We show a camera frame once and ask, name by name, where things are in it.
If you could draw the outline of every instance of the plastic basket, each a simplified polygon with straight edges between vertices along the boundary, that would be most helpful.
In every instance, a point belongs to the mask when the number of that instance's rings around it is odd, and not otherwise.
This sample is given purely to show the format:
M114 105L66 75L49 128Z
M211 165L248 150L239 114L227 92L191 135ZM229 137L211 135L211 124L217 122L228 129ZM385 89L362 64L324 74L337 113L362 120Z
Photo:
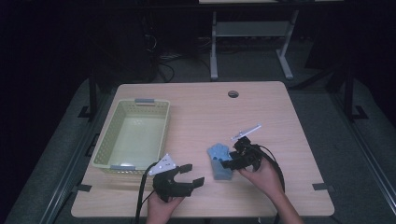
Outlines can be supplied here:
M169 101L120 100L99 140L92 165L107 173L142 174L163 156Z

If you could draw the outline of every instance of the table leg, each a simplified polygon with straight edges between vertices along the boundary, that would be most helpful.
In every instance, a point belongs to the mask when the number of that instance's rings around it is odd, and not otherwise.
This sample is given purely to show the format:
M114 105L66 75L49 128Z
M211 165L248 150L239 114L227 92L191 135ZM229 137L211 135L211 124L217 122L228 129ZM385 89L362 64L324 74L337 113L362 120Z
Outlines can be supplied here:
M286 32L285 35L285 43L283 44L281 49L277 49L276 50L276 56L279 59L280 62L280 66L283 69L283 73L285 74L286 79L293 79L293 74L290 70L288 61L286 61L286 51L288 49L289 46L289 42L291 39L291 35L293 34L293 29L294 29L294 25L297 21L297 16L298 16L299 10L294 10L293 14L291 15L291 19L289 22L289 26L288 26L288 30Z
M210 80L218 80L218 58L216 57L216 11L212 21L212 51L210 52Z

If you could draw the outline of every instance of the basket handle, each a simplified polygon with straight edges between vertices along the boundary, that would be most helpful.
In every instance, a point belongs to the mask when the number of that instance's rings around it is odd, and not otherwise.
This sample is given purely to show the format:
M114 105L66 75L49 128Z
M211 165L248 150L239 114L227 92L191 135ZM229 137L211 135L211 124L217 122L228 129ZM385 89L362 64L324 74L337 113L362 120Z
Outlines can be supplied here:
M135 171L135 166L120 166L120 165L110 165L110 170L124 170L124 171Z
M155 106L154 99L134 99L134 102L138 106Z

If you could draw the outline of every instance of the human hand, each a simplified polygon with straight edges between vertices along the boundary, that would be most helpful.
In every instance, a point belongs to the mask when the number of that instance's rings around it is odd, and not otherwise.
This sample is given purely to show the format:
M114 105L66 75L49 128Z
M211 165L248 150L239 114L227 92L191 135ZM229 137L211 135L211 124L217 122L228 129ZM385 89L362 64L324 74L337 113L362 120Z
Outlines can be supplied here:
M262 163L257 171L250 172L247 169L240 169L238 172L271 200L280 194L284 194L276 170L271 162L265 158L262 158Z
M239 173L248 179L254 186L262 191L273 202L280 218L285 224L301 224L303 220L289 201L283 191L279 176L271 162L262 159L259 169L250 172L246 169L238 170Z
M184 200L184 197L170 198L169 202L164 202L154 191L148 197L148 219L147 224L165 224L177 206Z

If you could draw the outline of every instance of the blue object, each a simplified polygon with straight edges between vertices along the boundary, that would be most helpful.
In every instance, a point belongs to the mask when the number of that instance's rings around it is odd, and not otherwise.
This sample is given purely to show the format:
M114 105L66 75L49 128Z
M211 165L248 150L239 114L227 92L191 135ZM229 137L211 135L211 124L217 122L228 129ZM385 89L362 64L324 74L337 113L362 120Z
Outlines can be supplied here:
M209 154L211 159L215 180L231 180L233 171L229 168L224 169L221 165L222 161L229 161L231 159L228 147L217 143L207 150L207 154Z
M207 150L207 153L210 156L210 159L217 161L230 161L230 150L227 146L224 146L221 143L215 144L213 147Z

